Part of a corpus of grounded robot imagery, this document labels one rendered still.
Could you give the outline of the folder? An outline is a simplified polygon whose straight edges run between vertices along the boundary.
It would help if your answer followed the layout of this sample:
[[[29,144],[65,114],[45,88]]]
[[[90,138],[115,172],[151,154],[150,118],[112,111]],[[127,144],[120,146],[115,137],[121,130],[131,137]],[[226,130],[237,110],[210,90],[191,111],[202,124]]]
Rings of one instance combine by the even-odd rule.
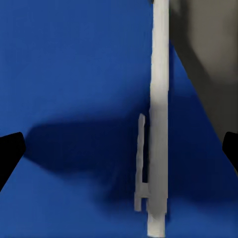
[[[0,238],[151,238],[151,0],[0,0],[0,137],[26,150],[0,191]],[[238,177],[169,40],[165,238],[238,238]]]

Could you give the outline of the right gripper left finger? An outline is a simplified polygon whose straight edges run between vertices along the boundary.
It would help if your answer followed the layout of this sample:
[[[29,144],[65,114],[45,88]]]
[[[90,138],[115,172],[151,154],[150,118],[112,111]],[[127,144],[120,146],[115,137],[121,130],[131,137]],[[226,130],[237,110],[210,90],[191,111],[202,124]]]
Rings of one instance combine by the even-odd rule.
[[[0,137],[0,191],[26,150],[22,132]]]

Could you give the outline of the swivel chair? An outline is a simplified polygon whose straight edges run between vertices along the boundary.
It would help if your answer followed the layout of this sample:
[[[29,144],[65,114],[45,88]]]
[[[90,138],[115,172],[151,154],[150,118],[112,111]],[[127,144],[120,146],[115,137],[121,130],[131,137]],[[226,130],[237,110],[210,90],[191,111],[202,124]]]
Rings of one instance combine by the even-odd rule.
[[[169,8],[169,39],[223,144],[238,134],[238,0],[169,0]]]

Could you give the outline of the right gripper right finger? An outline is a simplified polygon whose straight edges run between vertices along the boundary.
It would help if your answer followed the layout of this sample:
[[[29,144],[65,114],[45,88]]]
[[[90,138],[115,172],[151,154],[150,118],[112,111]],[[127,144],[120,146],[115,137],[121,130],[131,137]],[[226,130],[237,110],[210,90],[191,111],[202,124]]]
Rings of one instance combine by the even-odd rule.
[[[238,172],[238,134],[227,132],[222,149]]]

